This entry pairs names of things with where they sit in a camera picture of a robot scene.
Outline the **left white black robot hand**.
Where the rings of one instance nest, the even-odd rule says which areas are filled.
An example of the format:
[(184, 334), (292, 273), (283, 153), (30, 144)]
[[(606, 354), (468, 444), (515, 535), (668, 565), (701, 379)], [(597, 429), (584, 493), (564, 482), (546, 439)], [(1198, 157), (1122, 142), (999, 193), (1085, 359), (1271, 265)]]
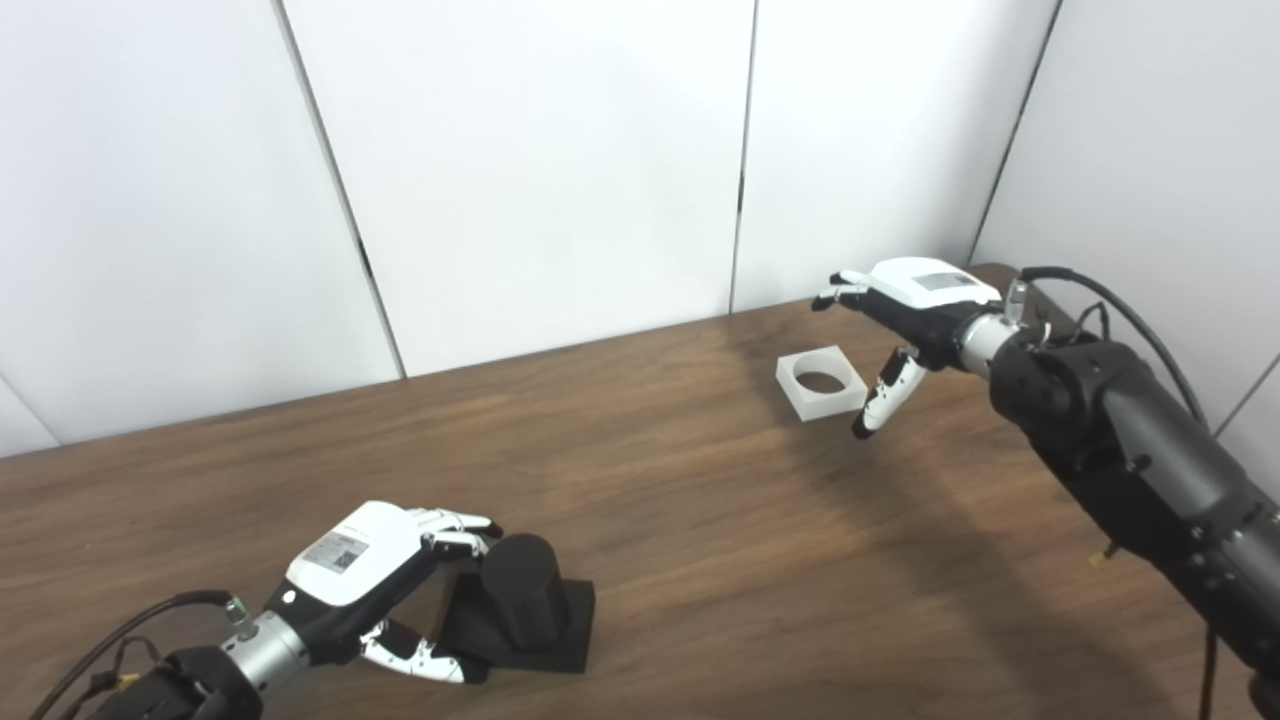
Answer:
[(367, 501), (291, 561), (265, 609), (288, 625), (311, 667), (361, 657), (406, 676), (480, 685), (485, 662), (390, 614), (442, 564), (483, 564), (503, 534), (480, 515)]

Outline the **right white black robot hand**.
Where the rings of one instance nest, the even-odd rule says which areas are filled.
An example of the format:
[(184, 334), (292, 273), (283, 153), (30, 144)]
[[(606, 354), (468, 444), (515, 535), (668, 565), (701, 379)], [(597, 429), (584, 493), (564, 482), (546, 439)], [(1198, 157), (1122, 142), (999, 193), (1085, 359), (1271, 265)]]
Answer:
[(955, 369), (989, 379), (995, 355), (1012, 337), (1000, 292), (933, 258), (893, 258), (868, 272), (837, 272), (810, 309), (833, 306), (860, 313), (901, 341), (852, 423), (859, 439), (878, 432), (932, 372)]

